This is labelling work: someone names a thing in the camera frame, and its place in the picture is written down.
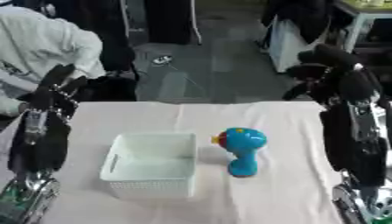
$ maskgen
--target cable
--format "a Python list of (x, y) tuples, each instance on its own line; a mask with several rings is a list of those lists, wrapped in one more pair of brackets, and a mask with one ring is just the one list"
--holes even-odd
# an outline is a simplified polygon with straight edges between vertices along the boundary
[[(179, 71), (179, 72), (182, 72), (181, 70), (179, 70), (175, 66), (173, 66), (171, 63), (168, 63), (166, 65), (168, 67), (171, 67), (171, 68)], [(190, 81), (195, 87), (197, 87), (201, 91), (201, 93), (203, 94), (204, 97), (207, 97), (207, 91), (201, 85), (199, 85), (198, 83), (196, 83), (196, 81), (192, 80), (191, 78), (187, 77), (186, 75), (183, 75), (182, 73), (181, 73), (181, 75), (182, 75), (182, 77), (184, 77), (184, 79)]]

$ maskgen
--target black bag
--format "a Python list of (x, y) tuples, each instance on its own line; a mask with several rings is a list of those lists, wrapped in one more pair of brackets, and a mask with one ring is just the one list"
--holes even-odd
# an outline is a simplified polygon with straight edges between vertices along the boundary
[(80, 90), (82, 102), (135, 102), (137, 82), (123, 77), (102, 76), (89, 80)]

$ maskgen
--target orange drill tip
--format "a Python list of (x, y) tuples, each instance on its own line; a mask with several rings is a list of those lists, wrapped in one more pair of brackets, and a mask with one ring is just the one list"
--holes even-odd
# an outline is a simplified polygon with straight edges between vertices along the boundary
[(213, 144), (218, 144), (219, 143), (219, 137), (218, 136), (213, 136), (211, 138), (211, 143)]

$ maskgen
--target basket handle hole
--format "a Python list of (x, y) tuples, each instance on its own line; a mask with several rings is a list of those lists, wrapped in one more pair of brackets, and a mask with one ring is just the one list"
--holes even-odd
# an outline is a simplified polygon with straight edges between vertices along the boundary
[(116, 168), (117, 162), (118, 162), (118, 155), (115, 154), (112, 160), (112, 164), (110, 165), (110, 172), (113, 172), (113, 170)]

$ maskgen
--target white plastic basket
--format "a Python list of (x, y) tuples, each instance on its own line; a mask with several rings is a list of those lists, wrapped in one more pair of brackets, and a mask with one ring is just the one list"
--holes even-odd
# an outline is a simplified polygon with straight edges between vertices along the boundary
[(120, 199), (193, 196), (196, 166), (194, 134), (122, 134), (101, 168)]

